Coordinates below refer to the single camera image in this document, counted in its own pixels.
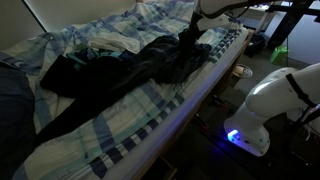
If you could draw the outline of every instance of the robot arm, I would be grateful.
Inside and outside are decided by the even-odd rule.
[[[290,83],[289,74],[301,91]],[[320,64],[300,71],[282,68],[272,72],[250,91],[235,115],[224,122],[228,139],[255,156],[264,155],[270,140],[263,124],[280,113],[320,103],[318,77]]]
[[[224,12],[267,2],[273,1],[196,0],[191,23],[179,34],[183,54],[187,54],[188,47],[192,47],[207,29],[226,24],[228,18]],[[224,129],[232,143],[255,156],[262,156],[270,146],[269,133],[263,124],[275,115],[306,106],[306,100],[298,98],[297,89],[286,78],[288,74],[292,74],[300,91],[309,96],[309,101],[320,103],[320,86],[315,85],[320,77],[320,64],[301,71],[293,68],[277,70],[253,88],[235,115],[225,121]]]

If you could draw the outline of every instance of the plaid bedsheet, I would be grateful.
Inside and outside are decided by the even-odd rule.
[[[68,107],[73,99],[42,89],[39,80],[61,54],[83,48],[88,39],[115,32],[140,42],[140,49],[162,35],[177,34],[188,26],[192,3],[161,1],[136,4],[123,15],[71,25],[22,41],[0,52],[0,61],[27,73],[35,95],[34,124],[37,132]],[[241,25],[207,31],[199,42],[213,47],[215,63],[241,32]],[[38,147],[21,165],[14,179],[103,178],[115,163],[140,143],[197,86],[195,72],[182,87],[159,86],[152,80],[136,88],[114,106],[75,131]]]

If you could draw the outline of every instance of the black cable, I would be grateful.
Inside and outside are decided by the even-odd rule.
[[[237,18],[241,17],[242,15],[244,15],[244,13],[246,13],[249,10],[249,8],[250,8],[250,6],[247,6],[246,9],[244,11],[242,11],[237,17],[231,16],[231,15],[230,15],[230,17],[234,18],[234,19],[237,19]]]
[[[317,107],[317,104],[312,102],[309,99],[309,95],[304,93],[303,90],[301,89],[301,87],[299,86],[299,84],[296,82],[296,80],[294,79],[292,74],[287,74],[286,78],[288,80],[288,82],[290,83],[292,89],[296,92],[296,94],[298,95],[298,98],[300,100],[302,100],[304,103],[306,103],[308,106],[310,107]]]

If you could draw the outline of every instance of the dark garment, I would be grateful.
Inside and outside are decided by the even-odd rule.
[[[90,61],[103,56],[112,56],[118,58],[120,55],[120,52],[114,52],[109,50],[95,51],[91,48],[85,48],[81,49],[80,51],[68,53],[66,56],[70,59],[75,60],[77,63],[79,63],[80,66],[83,66],[89,63]]]
[[[90,88],[87,83],[90,83],[92,80],[94,80],[95,77],[100,76],[99,74],[107,70],[105,66],[113,66],[114,63],[113,61],[110,61],[106,62],[106,64],[101,64],[101,67],[96,67],[95,64],[100,64],[100,62],[94,61],[96,61],[97,59],[99,59],[99,61],[116,59],[115,62],[124,62],[128,61],[134,55],[129,51],[125,51],[118,58],[116,58],[115,56],[106,56],[107,53],[109,55],[116,54],[112,52],[96,52],[92,51],[89,48],[81,50],[77,53],[72,53],[73,57],[77,57],[82,61],[82,63],[79,63],[79,60],[76,61],[74,59],[66,58],[60,55],[57,60],[51,65],[50,69],[46,72],[45,76],[40,81],[40,85],[43,88],[48,89],[60,96],[77,98],[82,91],[85,91],[86,88]],[[88,58],[88,54],[95,54],[95,56],[91,56],[91,58]],[[91,68],[91,66],[96,69],[82,69],[88,64],[90,64],[88,66],[89,69]]]
[[[0,63],[0,179],[11,179],[33,152],[34,95],[25,73]]]
[[[211,46],[194,45],[192,51],[188,53],[190,56],[181,61],[183,65],[173,69],[172,63],[179,57],[178,44],[177,39],[163,36],[148,44],[136,55],[131,54],[130,56],[130,53],[125,51],[119,58],[105,56],[90,61],[79,71],[76,81],[78,85],[75,86],[78,89],[73,90],[78,91],[75,101],[40,131],[36,138],[36,146],[72,132],[83,123],[96,117],[104,109],[112,106],[134,88],[146,83],[150,78],[154,78],[159,84],[183,83],[205,62]],[[52,66],[48,72],[50,71],[51,73],[45,76],[50,75],[50,79],[54,79],[57,77],[54,75],[60,73],[60,68]],[[52,82],[52,86],[67,83],[61,84],[59,80]]]

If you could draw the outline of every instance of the bed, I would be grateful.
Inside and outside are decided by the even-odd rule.
[[[209,59],[180,88],[160,86],[150,80],[72,133],[33,151],[32,136],[73,101],[43,89],[39,80],[57,56],[90,46],[97,38],[117,40],[113,46],[130,48],[137,53],[159,36],[177,37],[177,33],[188,26],[192,9],[192,3],[180,1],[137,3],[122,15],[70,25],[0,52],[0,78],[8,81],[7,85],[0,85],[0,105],[8,110],[11,106],[4,104],[14,101],[16,104],[12,103],[12,107],[27,108],[22,113],[28,115],[14,117],[14,124],[8,121],[0,124],[2,129],[19,126],[15,129],[18,134],[9,137],[21,141],[18,145],[11,144],[11,150],[20,155],[16,163],[11,164],[17,167],[12,172],[13,179],[141,178],[197,112],[214,86],[219,83],[219,91],[223,89],[248,43],[247,29],[232,22],[208,30],[199,43],[212,46]],[[10,73],[19,78],[10,79],[13,77]],[[24,101],[19,102],[15,96]],[[9,114],[17,116],[14,111]],[[0,142],[1,146],[5,145],[5,141]],[[10,151],[3,152],[6,154],[1,156],[10,160]]]

